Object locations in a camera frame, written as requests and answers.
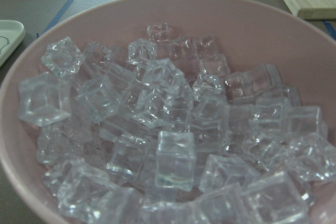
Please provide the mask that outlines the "clear ice cubes pile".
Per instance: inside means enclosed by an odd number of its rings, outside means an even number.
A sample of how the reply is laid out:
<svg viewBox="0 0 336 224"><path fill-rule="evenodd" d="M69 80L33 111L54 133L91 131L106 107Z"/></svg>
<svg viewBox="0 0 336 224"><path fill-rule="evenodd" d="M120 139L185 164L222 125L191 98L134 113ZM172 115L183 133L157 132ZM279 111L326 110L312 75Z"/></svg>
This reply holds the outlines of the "clear ice cubes pile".
<svg viewBox="0 0 336 224"><path fill-rule="evenodd" d="M83 223L309 223L335 180L318 106L274 64L231 72L212 36L151 25L126 48L67 37L19 83L59 212Z"/></svg>

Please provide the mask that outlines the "pink bowl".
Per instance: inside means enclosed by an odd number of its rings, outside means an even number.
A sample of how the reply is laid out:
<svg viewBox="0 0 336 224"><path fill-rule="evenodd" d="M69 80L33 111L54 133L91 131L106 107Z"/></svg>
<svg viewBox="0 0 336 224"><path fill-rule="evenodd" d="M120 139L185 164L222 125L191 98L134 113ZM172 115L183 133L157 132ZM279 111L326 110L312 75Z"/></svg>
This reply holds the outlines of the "pink bowl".
<svg viewBox="0 0 336 224"><path fill-rule="evenodd" d="M1 164L24 203L46 223L71 223L41 182L36 134L17 117L20 81L38 73L49 43L71 37L79 48L89 41L125 46L146 36L149 24L166 22L183 34L215 35L238 71L275 63L285 83L298 87L304 104L319 105L335 142L335 40L310 23L250 0L119 0L59 23L16 59L1 86Z"/></svg>

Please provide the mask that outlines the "cream bear tray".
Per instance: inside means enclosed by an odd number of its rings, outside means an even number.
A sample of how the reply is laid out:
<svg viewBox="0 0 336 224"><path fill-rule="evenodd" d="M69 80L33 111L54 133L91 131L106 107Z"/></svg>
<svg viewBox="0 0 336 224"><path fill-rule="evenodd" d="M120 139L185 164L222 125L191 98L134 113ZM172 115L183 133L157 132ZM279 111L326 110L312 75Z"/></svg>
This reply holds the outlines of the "cream bear tray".
<svg viewBox="0 0 336 224"><path fill-rule="evenodd" d="M1 20L1 67L23 41L26 31L24 25L16 20Z"/></svg>

